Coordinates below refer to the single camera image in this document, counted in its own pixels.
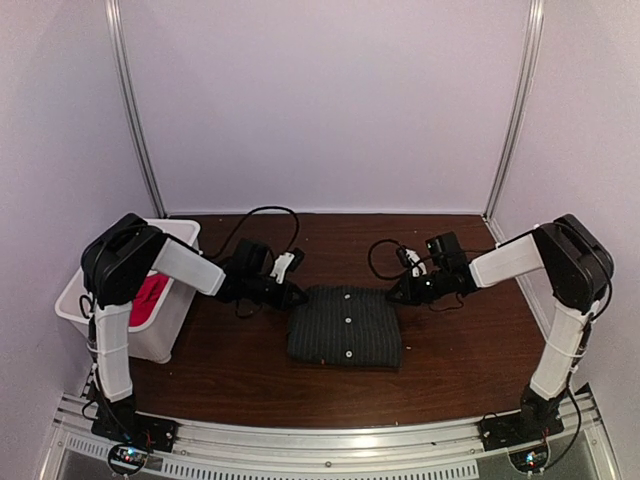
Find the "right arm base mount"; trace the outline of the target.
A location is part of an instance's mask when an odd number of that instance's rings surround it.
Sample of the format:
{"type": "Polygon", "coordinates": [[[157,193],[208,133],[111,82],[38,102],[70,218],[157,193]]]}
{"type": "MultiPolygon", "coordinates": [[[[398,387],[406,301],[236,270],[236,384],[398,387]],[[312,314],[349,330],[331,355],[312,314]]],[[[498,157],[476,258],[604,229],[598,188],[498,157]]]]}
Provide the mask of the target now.
{"type": "Polygon", "coordinates": [[[485,451],[509,448],[524,443],[542,441],[549,435],[564,431],[559,417],[559,405],[565,390],[551,399],[544,399],[530,387],[520,398],[520,409],[510,414],[485,414],[477,423],[485,451]]]}

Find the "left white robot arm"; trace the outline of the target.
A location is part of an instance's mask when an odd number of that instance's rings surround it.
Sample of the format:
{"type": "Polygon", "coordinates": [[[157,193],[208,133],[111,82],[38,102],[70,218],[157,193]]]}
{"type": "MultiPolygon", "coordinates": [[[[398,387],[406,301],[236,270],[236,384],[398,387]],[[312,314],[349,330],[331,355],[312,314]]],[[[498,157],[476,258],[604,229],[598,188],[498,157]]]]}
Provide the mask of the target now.
{"type": "Polygon", "coordinates": [[[248,300],[278,311],[297,308],[307,293],[288,278],[303,261],[300,249],[273,259],[269,246],[241,239],[223,259],[207,256],[176,236],[129,213],[83,252],[81,271],[92,311],[88,347],[96,368],[97,390],[109,408],[106,429],[123,444],[137,442],[144,424],[130,410],[134,388],[129,369],[129,324],[135,297],[155,271],[221,303],[248,300]]]}

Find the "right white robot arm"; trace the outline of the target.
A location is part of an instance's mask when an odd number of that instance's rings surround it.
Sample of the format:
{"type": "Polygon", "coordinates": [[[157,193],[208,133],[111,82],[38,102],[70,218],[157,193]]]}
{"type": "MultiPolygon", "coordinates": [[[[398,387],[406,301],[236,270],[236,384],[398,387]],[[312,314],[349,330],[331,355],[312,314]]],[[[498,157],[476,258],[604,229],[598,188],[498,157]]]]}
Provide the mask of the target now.
{"type": "Polygon", "coordinates": [[[430,305],[447,296],[464,298],[506,280],[542,271],[554,299],[554,318],[540,361],[521,397],[512,430],[535,440],[551,424],[551,412],[569,393],[570,378],[585,355],[594,323],[613,293],[614,262],[596,237],[572,214],[469,258],[453,232],[426,242],[427,255],[397,248],[404,271],[388,301],[430,305]]]}

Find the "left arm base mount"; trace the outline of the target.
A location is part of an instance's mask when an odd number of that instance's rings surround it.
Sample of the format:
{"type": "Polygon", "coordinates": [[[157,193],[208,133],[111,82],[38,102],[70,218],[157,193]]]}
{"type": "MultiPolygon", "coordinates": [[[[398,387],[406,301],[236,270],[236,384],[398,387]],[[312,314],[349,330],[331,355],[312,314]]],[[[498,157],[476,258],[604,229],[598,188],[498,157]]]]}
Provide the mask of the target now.
{"type": "Polygon", "coordinates": [[[91,427],[94,435],[143,450],[172,452],[178,430],[176,421],[139,413],[134,395],[119,401],[100,397],[96,404],[96,419],[91,427]]]}

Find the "dark pinstriped shirt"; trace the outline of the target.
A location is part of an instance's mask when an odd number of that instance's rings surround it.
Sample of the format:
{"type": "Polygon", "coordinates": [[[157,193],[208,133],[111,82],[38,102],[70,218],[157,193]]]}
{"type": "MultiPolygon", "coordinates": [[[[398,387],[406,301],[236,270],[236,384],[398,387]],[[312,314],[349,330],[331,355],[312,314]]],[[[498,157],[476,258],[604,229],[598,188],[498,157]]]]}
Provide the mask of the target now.
{"type": "Polygon", "coordinates": [[[403,342],[396,311],[380,289],[313,286],[289,318],[287,354],[318,365],[399,369],[403,342]]]}

